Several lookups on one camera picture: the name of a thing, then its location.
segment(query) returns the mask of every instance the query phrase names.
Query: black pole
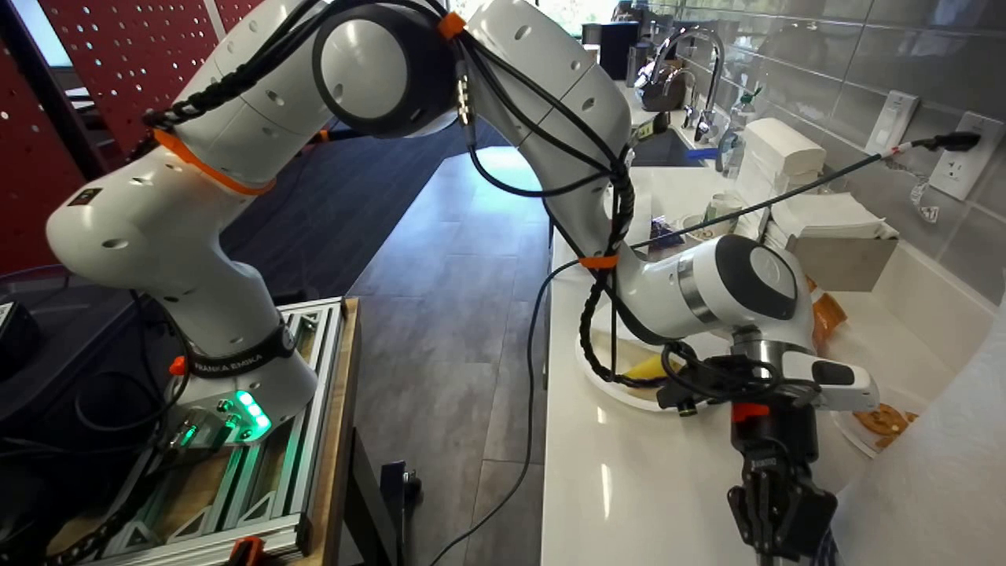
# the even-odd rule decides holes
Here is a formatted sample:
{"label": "black pole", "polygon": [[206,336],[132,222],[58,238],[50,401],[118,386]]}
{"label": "black pole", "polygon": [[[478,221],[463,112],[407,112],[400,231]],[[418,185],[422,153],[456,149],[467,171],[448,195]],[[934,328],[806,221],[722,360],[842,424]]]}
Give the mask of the black pole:
{"label": "black pole", "polygon": [[101,176],[106,171],[101,153],[86,140],[83,125],[77,122],[58,86],[52,82],[46,60],[41,57],[31,32],[24,28],[23,16],[9,0],[0,0],[0,35],[76,166],[83,173],[83,179]]}

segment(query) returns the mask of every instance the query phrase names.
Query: white countertop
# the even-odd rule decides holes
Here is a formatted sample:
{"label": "white countertop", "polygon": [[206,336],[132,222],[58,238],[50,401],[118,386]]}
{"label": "white countertop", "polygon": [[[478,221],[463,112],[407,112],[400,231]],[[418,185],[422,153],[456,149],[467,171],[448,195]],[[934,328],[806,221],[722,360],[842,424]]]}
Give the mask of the white countertop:
{"label": "white countertop", "polygon": [[[650,166],[631,171],[641,200],[652,195],[665,215],[700,215],[703,200],[728,179],[709,171]],[[552,264],[573,251],[557,234]],[[542,534],[547,566],[650,566],[755,564],[741,543],[727,489],[737,485],[741,455],[728,447],[727,409],[695,417],[639,411],[600,393],[579,352],[574,324],[588,294],[588,277],[557,277],[550,294],[550,389],[542,452]],[[871,294],[840,294],[849,324],[829,343],[829,356],[867,369],[880,383],[936,396],[948,372]],[[840,489],[867,465],[821,414],[821,461],[813,480]]]}

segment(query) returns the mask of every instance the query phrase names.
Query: white robotic arm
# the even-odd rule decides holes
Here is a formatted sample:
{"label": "white robotic arm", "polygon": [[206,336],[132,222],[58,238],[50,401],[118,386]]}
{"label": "white robotic arm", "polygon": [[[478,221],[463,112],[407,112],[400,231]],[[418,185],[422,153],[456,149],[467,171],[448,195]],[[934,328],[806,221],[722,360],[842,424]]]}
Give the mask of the white robotic arm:
{"label": "white robotic arm", "polygon": [[[233,71],[242,90],[220,98]],[[811,310],[791,260],[717,238],[652,264],[622,241],[627,108],[527,2],[488,0],[463,35],[460,19],[424,2],[265,0],[179,99],[157,130],[159,149],[77,189],[46,234],[68,271],[146,293],[169,310],[188,340],[190,377],[205,377],[184,401],[209,411],[222,401],[237,440],[291,417],[315,377],[291,356],[265,278],[220,251],[220,228],[332,112],[369,134],[422,134],[453,122],[456,108],[463,118],[485,116],[533,166],[567,244],[611,256],[600,282],[641,340],[719,329],[735,336],[735,356],[817,380],[813,359],[796,356],[811,348]]]}

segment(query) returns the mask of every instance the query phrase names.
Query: green light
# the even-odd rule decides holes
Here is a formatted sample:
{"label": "green light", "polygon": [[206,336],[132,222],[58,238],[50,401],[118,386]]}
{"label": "green light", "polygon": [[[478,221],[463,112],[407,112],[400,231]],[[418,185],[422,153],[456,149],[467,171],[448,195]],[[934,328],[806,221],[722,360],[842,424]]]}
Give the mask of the green light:
{"label": "green light", "polygon": [[190,447],[193,433],[198,433],[198,424],[188,424],[179,438],[179,447]]}
{"label": "green light", "polygon": [[249,389],[236,389],[222,406],[229,411],[226,427],[237,430],[246,443],[261,440],[274,427]]}

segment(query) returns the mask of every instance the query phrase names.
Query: gray floor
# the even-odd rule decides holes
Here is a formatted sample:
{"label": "gray floor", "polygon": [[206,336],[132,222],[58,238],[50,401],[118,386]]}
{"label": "gray floor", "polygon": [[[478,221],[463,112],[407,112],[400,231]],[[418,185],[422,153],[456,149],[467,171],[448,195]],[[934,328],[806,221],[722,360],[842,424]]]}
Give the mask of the gray floor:
{"label": "gray floor", "polygon": [[[488,164],[533,185],[505,149],[488,152]],[[416,566],[427,566],[479,517],[522,468],[525,328],[542,274],[541,200],[502,195],[465,157],[453,157],[351,287],[360,294],[358,430],[369,461],[405,460],[424,480],[410,529]],[[536,564],[542,401],[533,414],[527,480],[443,566]]]}

